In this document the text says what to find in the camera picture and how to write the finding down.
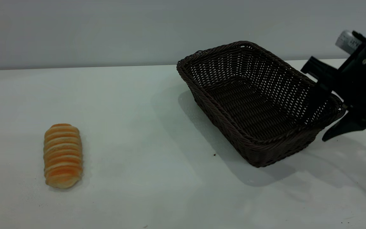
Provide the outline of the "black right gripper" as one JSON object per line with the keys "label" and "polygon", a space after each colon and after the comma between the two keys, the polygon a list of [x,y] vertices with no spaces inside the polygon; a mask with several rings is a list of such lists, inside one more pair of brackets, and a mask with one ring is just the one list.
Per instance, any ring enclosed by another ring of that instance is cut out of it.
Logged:
{"label": "black right gripper", "polygon": [[366,58],[348,59],[336,69],[311,57],[301,72],[317,79],[309,92],[307,110],[318,109],[332,92],[338,94],[350,109],[325,132],[323,142],[366,129]]}

